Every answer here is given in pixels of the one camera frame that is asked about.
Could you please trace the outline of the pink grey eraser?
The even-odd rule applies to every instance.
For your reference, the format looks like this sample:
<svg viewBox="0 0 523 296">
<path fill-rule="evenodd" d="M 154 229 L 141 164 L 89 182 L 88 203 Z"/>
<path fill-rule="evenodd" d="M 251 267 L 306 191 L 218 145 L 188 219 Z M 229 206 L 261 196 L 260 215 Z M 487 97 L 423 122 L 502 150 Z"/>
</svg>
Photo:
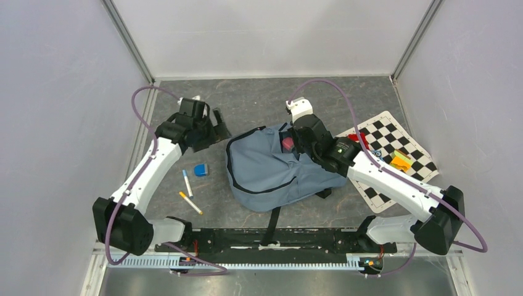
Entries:
<svg viewBox="0 0 523 296">
<path fill-rule="evenodd" d="M 281 141 L 282 150 L 285 152 L 292 152 L 295 148 L 294 141 L 291 137 L 286 137 Z"/>
</svg>

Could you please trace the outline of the blue fabric backpack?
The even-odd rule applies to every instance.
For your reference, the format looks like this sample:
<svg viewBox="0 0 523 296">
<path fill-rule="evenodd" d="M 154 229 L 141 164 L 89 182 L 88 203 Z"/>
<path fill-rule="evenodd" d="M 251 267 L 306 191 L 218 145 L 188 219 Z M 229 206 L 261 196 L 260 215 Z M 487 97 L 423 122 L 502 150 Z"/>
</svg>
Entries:
<svg viewBox="0 0 523 296">
<path fill-rule="evenodd" d="M 261 246 L 273 239 L 282 206 L 312 195 L 325 198 L 347 180 L 324 170 L 307 154 L 286 149 L 290 124 L 261 126 L 231 138 L 226 145 L 226 173 L 234 198 L 255 212 L 271 212 Z"/>
</svg>

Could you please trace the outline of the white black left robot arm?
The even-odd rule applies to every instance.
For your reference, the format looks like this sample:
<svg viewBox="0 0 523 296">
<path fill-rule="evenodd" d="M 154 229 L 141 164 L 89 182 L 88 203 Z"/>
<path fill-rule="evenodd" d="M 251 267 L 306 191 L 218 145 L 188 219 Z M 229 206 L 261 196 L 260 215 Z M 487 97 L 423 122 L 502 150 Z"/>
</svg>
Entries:
<svg viewBox="0 0 523 296">
<path fill-rule="evenodd" d="M 196 99 L 181 99 L 178 112 L 154 131 L 152 142 L 128 179 L 109 197 L 93 203 L 97 238 L 107 248 L 140 256 L 151 245 L 170 242 L 189 250 L 194 235 L 178 218 L 148 220 L 149 202 L 170 168 L 188 149 L 193 152 L 229 139 L 231 133 L 219 108 Z"/>
</svg>

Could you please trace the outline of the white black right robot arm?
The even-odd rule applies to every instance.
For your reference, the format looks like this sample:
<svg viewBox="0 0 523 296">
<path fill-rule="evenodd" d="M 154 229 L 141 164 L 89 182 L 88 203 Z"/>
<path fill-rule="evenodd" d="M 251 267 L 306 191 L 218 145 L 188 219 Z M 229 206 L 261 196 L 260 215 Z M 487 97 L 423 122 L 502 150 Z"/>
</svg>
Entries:
<svg viewBox="0 0 523 296">
<path fill-rule="evenodd" d="M 409 214 L 372 218 L 356 235 L 357 246 L 371 252 L 382 244 L 413 242 L 446 255 L 463 224 L 464 194 L 454 186 L 441 189 L 393 168 L 360 143 L 334 137 L 314 114 L 292 116 L 290 129 L 300 154 L 324 170 L 361 182 L 395 201 Z"/>
</svg>

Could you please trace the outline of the blue pencil sharpener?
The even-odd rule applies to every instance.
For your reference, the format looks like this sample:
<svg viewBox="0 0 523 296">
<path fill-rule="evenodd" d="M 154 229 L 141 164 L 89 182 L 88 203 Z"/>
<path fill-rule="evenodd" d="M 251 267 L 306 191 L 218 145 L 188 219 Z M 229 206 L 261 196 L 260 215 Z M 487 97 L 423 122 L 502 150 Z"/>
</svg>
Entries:
<svg viewBox="0 0 523 296">
<path fill-rule="evenodd" d="M 205 163 L 198 164 L 194 167 L 194 175 L 197 177 L 208 176 L 209 170 L 208 165 Z"/>
</svg>

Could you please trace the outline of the red toy block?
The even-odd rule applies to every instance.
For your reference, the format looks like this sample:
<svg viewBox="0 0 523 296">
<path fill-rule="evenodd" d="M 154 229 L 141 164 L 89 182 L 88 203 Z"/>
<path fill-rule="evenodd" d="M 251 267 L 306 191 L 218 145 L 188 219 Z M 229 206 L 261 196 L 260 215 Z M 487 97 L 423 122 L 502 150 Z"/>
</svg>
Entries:
<svg viewBox="0 0 523 296">
<path fill-rule="evenodd" d="M 362 140 L 362 143 L 364 145 L 364 147 L 369 150 L 370 147 L 369 147 L 369 143 L 366 139 L 366 135 L 363 133 L 363 132 L 360 132 L 359 135 L 353 133 L 353 134 L 348 134 L 347 137 L 352 140 L 352 141 L 355 141 L 355 142 L 360 142 L 360 139 Z"/>
</svg>

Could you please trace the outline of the blue cap marker pen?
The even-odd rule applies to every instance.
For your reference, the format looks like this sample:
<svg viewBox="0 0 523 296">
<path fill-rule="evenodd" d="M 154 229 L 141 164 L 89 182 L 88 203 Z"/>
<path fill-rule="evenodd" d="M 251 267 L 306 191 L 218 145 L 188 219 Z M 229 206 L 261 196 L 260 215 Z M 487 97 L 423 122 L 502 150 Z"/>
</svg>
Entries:
<svg viewBox="0 0 523 296">
<path fill-rule="evenodd" d="M 189 178 L 188 178 L 188 173 L 187 173 L 186 170 L 183 170 L 182 173 L 183 173 L 184 183 L 185 183 L 186 189 L 187 189 L 187 196 L 190 199 L 193 199 L 194 198 L 194 194 L 192 192 L 191 184 L 190 184 L 190 181 L 189 181 Z"/>
</svg>

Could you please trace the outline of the owl pattern eraser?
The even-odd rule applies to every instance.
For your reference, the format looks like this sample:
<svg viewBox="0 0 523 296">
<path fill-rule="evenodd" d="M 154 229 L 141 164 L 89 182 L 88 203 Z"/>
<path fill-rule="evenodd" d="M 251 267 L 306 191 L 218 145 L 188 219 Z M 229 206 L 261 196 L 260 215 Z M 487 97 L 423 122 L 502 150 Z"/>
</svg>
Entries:
<svg viewBox="0 0 523 296">
<path fill-rule="evenodd" d="M 382 157 L 382 152 L 380 150 L 371 150 L 371 153 L 377 157 L 378 159 L 380 160 L 384 160 L 383 157 Z"/>
</svg>

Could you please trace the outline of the yellow cap marker pen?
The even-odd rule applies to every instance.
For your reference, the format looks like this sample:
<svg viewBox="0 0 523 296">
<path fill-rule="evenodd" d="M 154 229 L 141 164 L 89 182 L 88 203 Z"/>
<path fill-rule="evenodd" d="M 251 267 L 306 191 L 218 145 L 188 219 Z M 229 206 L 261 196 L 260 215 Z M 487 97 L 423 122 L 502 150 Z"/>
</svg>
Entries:
<svg viewBox="0 0 523 296">
<path fill-rule="evenodd" d="M 183 192 L 179 191 L 178 194 L 181 196 L 182 199 L 184 199 L 189 206 L 195 210 L 199 215 L 203 215 L 203 211 Z"/>
</svg>

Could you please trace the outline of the black white checkered mat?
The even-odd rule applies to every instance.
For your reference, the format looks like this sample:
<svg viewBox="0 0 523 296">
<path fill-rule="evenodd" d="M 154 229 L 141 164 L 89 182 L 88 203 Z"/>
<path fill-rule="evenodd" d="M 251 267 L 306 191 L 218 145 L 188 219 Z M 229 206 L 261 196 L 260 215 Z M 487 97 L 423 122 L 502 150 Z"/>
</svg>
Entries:
<svg viewBox="0 0 523 296">
<path fill-rule="evenodd" d="M 439 175 L 428 151 L 409 135 L 389 111 L 358 124 L 358 130 L 364 134 L 362 139 L 366 140 L 370 151 L 379 152 L 378 154 L 386 163 L 392 161 L 395 150 L 400 150 L 409 156 L 413 164 L 406 172 L 407 175 L 424 183 Z M 351 182 L 374 213 L 381 213 L 396 204 L 384 194 L 363 183 L 352 180 Z"/>
</svg>

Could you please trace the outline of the orange green toy blocks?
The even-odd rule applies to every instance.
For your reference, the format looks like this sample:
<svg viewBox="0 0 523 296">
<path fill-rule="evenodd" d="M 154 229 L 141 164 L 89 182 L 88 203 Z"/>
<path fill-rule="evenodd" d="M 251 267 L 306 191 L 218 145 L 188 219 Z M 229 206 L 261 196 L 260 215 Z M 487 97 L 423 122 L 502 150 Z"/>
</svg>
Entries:
<svg viewBox="0 0 523 296">
<path fill-rule="evenodd" d="M 406 173 L 411 167 L 414 161 L 409 158 L 405 153 L 403 153 L 400 150 L 394 150 L 391 153 L 391 161 L 390 166 L 396 168 L 397 170 L 400 170 L 404 173 Z"/>
</svg>

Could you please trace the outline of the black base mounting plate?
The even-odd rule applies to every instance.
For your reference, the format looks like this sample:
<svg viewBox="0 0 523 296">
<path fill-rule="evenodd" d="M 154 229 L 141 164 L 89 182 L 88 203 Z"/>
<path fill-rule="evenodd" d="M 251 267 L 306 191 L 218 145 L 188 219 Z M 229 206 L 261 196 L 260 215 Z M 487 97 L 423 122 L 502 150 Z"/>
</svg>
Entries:
<svg viewBox="0 0 523 296">
<path fill-rule="evenodd" d="M 268 242 L 266 229 L 200 228 L 185 232 L 175 245 L 217 264 L 343 263 L 348 254 L 395 254 L 397 246 L 379 246 L 353 228 L 277 228 Z"/>
</svg>

